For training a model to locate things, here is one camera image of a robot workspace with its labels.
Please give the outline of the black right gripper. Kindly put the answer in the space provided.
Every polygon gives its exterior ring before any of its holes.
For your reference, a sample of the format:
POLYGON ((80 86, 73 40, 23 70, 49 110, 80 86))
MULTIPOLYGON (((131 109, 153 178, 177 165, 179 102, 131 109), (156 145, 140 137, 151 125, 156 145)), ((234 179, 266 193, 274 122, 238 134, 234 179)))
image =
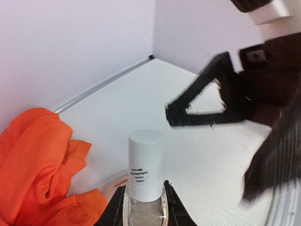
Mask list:
POLYGON ((229 52, 215 55, 198 77, 165 108, 171 127, 230 124, 245 119, 273 126, 301 82, 301 34, 294 33, 239 50, 236 73, 229 52), (226 109, 191 114, 190 103, 218 80, 226 109))

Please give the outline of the clear nail polish bottle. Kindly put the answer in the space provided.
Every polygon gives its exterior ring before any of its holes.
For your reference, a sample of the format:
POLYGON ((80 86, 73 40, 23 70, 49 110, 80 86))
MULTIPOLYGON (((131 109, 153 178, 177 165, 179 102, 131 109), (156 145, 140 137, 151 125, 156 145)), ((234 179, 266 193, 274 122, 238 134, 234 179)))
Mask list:
POLYGON ((123 199, 123 225, 166 226, 168 203, 164 186, 165 136, 140 129, 128 136, 128 183, 123 199))

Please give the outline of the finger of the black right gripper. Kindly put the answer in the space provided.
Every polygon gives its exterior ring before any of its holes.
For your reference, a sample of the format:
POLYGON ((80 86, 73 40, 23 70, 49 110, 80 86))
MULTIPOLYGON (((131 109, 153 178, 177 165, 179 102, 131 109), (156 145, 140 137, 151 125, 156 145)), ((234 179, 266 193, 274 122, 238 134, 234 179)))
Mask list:
POLYGON ((301 178, 301 96, 296 94, 254 154, 244 174, 242 201, 301 178))

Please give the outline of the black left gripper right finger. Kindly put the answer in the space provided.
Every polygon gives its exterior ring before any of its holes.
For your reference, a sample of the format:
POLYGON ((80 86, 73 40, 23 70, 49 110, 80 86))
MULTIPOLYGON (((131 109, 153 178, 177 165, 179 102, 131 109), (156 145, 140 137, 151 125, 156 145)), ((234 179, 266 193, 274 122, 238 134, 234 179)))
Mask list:
POLYGON ((164 182, 168 204, 168 226, 197 226, 188 214, 173 186, 164 182))

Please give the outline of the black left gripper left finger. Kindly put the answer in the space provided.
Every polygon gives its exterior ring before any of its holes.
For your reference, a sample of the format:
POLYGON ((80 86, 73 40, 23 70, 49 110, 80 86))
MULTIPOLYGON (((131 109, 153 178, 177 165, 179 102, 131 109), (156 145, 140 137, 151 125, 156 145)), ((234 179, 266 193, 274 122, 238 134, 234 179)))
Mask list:
POLYGON ((98 226, 123 226, 123 200, 126 186, 118 187, 103 214, 98 226))

